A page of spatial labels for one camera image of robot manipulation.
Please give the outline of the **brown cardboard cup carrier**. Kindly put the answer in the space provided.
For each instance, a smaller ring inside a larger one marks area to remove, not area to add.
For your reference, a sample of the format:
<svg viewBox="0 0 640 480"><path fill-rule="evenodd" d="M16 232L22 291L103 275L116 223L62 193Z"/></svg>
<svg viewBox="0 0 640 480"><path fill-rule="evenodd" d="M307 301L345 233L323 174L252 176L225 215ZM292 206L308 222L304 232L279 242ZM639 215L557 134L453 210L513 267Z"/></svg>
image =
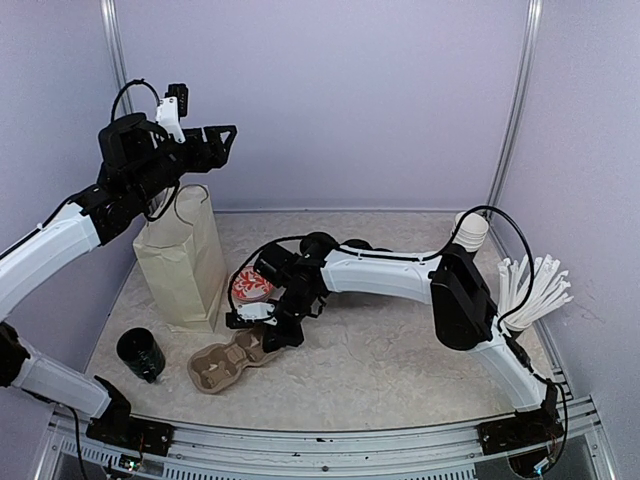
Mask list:
<svg viewBox="0 0 640 480"><path fill-rule="evenodd" d="M195 388L214 395L235 383L246 368L259 368L272 361L282 350L263 351L264 329L237 330L227 343L215 343L195 352L187 363Z"/></svg>

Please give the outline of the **stack of paper cups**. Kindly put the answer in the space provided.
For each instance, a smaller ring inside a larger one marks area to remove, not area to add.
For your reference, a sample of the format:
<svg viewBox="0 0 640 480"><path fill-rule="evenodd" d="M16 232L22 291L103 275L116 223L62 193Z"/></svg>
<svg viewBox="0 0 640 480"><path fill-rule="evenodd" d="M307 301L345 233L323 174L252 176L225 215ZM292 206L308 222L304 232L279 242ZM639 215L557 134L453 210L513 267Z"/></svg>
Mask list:
<svg viewBox="0 0 640 480"><path fill-rule="evenodd" d="M489 230L487 220L477 214L459 212L453 221L451 233L456 233L453 242L461 245L468 253L477 253L486 239Z"/></svg>

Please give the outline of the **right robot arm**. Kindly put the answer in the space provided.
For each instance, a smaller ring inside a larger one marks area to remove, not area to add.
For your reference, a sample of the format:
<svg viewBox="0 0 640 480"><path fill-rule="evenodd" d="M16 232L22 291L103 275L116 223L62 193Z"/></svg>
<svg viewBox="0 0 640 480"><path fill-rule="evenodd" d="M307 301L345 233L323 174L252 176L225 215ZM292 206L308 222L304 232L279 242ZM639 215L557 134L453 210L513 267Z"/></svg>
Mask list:
<svg viewBox="0 0 640 480"><path fill-rule="evenodd" d="M550 256L525 255L500 263L501 297L490 289L474 263L489 224L488 206L459 213L451 236L436 252L400 253L368 242L337 242L324 232L301 238L298 252L275 240L257 255L255 271L282 289L268 314L267 350L298 346L301 322L314 316L313 304L331 293L367 293L408 299L431 307L436 337L445 347L469 353L494 378L518 414L511 433L523 444L535 442L557 411L559 388L543 378L517 341L523 322L534 322L568 300L568 282Z"/></svg>

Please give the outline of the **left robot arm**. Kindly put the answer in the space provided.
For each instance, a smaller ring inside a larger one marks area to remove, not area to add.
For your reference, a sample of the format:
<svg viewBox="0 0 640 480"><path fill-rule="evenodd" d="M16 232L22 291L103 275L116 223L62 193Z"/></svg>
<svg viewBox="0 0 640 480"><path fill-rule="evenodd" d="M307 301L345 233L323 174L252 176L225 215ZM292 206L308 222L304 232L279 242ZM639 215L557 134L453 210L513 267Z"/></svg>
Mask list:
<svg viewBox="0 0 640 480"><path fill-rule="evenodd" d="M181 129L133 113L98 134L102 164L96 182L70 195L40 226L1 255L1 317L77 258L125 232L149 213L151 201L181 177L223 167L237 135L234 125ZM7 322L1 324L1 384L93 419L121 445L140 434L120 392L36 350Z"/></svg>

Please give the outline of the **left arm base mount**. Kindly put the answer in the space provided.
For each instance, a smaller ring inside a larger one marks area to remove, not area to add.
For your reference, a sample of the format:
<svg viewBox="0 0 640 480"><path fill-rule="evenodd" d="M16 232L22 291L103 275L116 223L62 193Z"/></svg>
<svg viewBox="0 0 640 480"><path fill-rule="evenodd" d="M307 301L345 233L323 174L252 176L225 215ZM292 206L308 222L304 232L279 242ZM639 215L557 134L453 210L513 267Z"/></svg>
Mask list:
<svg viewBox="0 0 640 480"><path fill-rule="evenodd" d="M166 457L174 435L169 423L131 415L131 404L109 381L95 376L109 395L109 404L100 417L92 417L86 436L105 444Z"/></svg>

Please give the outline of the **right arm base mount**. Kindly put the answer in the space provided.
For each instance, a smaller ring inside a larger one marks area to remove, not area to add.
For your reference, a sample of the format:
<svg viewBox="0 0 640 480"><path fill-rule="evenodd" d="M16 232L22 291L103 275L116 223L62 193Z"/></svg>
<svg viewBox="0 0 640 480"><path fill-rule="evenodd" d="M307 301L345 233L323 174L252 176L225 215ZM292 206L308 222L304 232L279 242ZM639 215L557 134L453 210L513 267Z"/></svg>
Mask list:
<svg viewBox="0 0 640 480"><path fill-rule="evenodd" d="M560 418L558 397L565 410L564 391L557 384L548 383L545 399L537 409L480 423L476 429L483 454L493 455L563 438L567 432L567 414L563 413L564 419Z"/></svg>

